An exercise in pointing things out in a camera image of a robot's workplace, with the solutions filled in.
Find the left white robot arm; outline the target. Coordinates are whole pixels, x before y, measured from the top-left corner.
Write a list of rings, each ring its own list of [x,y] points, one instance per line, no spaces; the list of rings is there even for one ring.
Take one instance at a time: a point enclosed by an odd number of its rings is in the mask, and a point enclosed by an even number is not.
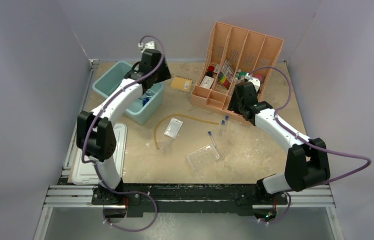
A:
[[[104,198],[119,204],[124,191],[118,186],[122,178],[113,154],[117,140],[114,125],[125,110],[154,84],[171,78],[163,52],[145,49],[141,60],[120,81],[115,91],[92,111],[81,111],[77,118],[76,145],[81,149],[81,161],[92,164],[99,185],[106,188]]]

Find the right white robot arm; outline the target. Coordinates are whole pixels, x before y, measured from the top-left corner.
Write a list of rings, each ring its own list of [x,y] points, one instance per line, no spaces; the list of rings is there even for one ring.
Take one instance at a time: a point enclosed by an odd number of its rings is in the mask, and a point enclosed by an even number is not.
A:
[[[257,181],[255,196],[259,202],[266,204],[279,192],[299,192],[330,178],[325,142],[286,130],[288,123],[275,115],[275,109],[265,101],[258,101],[251,81],[235,86],[228,109],[265,131],[287,153],[284,172]]]

